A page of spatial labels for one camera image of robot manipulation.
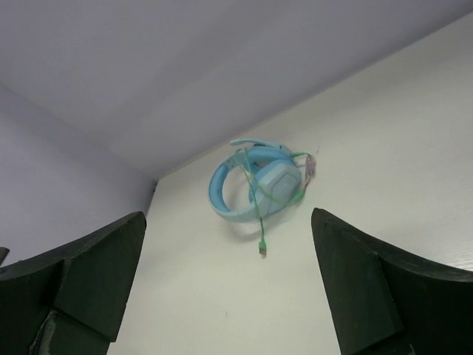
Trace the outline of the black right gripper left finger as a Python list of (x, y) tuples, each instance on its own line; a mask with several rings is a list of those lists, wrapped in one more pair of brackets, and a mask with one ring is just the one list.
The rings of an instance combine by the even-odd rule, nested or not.
[(118, 338), (143, 247), (134, 212), (1, 267), (2, 354), (106, 354)]

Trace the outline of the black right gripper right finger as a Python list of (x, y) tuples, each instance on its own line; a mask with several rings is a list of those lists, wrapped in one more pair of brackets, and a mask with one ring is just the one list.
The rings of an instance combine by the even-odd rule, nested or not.
[(324, 209), (311, 227), (342, 354), (471, 354), (472, 272), (372, 237)]

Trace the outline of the light blue headphones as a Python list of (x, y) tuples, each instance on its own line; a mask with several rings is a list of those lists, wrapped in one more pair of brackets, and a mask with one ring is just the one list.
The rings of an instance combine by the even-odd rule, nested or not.
[[(208, 199), (213, 210), (233, 223), (263, 219), (297, 204), (316, 172), (313, 156), (292, 152), (282, 143), (251, 138), (230, 142), (232, 146), (249, 143), (224, 160), (213, 173), (208, 186)], [(241, 169), (248, 182), (249, 205), (230, 209), (223, 197), (225, 180), (234, 169)]]

